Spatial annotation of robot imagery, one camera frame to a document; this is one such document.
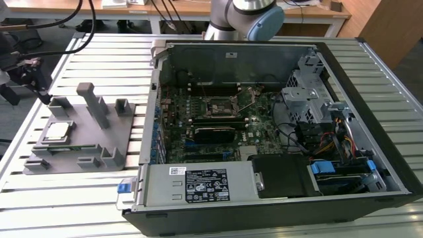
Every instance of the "wooden desk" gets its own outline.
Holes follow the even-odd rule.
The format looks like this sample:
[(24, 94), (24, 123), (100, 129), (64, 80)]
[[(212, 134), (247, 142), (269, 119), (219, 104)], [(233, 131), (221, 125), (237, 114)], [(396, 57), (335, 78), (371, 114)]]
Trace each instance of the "wooden desk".
[[(77, 0), (4, 0), (8, 8), (8, 17), (13, 18), (49, 18), (61, 19), (73, 11)], [(159, 22), (161, 20), (159, 13), (151, 3), (147, 5), (129, 5), (128, 8), (101, 9), (101, 0), (93, 0), (97, 19), (114, 20), (149, 20), (153, 34), (160, 34)], [(155, 0), (159, 10), (167, 17), (161, 0)], [(173, 8), (169, 4), (168, 9), (175, 15)], [(189, 0), (177, 0), (173, 2), (176, 10), (183, 20), (187, 21), (209, 21), (211, 4), (208, 2), (193, 2)], [(285, 23), (301, 23), (300, 9), (284, 10)], [(351, 17), (347, 10), (335, 12), (324, 10), (316, 6), (303, 7), (304, 20), (303, 24), (327, 24), (329, 25), (325, 37), (336, 37), (344, 20)], [(88, 1), (84, 4), (76, 18), (89, 19), (90, 11)]]

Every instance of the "warning label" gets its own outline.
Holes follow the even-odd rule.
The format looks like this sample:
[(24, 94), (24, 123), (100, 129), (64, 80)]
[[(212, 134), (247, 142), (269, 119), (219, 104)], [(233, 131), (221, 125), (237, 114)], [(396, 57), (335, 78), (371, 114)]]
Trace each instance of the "warning label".
[(229, 186), (225, 169), (185, 171), (185, 201), (229, 201)]

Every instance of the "blue latch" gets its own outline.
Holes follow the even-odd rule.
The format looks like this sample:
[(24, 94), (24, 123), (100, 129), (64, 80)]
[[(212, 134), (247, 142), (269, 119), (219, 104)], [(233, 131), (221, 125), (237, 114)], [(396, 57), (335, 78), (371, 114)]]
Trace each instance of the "blue latch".
[(335, 168), (331, 161), (316, 161), (311, 165), (311, 170), (313, 174), (335, 173)]
[(369, 167), (369, 170), (372, 170), (372, 171), (376, 170), (376, 165), (375, 165), (375, 162), (372, 160), (367, 160), (367, 165)]
[(117, 193), (131, 193), (131, 184), (129, 183), (121, 183), (117, 185)]

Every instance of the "red wire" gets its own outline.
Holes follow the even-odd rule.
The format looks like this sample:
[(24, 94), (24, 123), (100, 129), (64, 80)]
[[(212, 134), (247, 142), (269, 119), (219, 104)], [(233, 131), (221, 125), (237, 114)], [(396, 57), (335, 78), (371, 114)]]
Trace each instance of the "red wire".
[(333, 133), (332, 133), (332, 132), (325, 132), (325, 133), (323, 133), (323, 135), (321, 135), (321, 137), (320, 137), (320, 145), (319, 145), (319, 147), (321, 147), (324, 136), (325, 136), (325, 135), (329, 135), (329, 134), (333, 134)]

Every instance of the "aluminum table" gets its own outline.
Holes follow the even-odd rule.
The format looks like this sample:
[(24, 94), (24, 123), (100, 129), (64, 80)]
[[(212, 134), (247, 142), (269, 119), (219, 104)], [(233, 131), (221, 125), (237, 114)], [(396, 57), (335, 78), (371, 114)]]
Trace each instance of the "aluminum table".
[[(73, 38), (66, 50), (84, 38)], [(0, 237), (144, 237), (116, 209), (116, 185), (136, 176), (153, 39), (199, 40), (199, 36), (96, 34), (86, 48), (62, 56), (53, 71), (50, 93), (76, 95), (80, 82), (92, 82), (105, 103), (126, 98), (136, 118), (125, 169), (120, 172), (22, 174), (24, 162), (50, 115), (37, 100), (0, 162)], [(423, 108), (365, 43), (356, 39), (277, 37), (275, 41), (327, 43), (415, 174), (423, 181)], [(180, 237), (421, 237), (423, 200), (380, 210), (348, 223), (259, 229)]]

